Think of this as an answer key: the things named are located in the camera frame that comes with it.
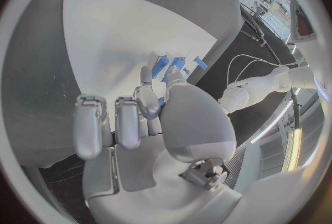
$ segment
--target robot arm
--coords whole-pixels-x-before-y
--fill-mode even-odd
[[[261,102],[273,91],[287,92],[291,87],[316,88],[310,68],[289,69],[280,66],[267,76],[250,77],[231,83],[218,103],[229,114]]]

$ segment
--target yellow light strip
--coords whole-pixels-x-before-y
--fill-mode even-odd
[[[292,171],[297,167],[301,150],[302,130],[295,129],[288,133],[287,150],[281,172]]]

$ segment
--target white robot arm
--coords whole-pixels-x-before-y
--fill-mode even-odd
[[[291,87],[316,88],[314,76],[308,67],[289,69],[280,66],[267,76],[250,77],[228,85],[218,100],[226,114],[261,102],[271,92],[287,92]]]

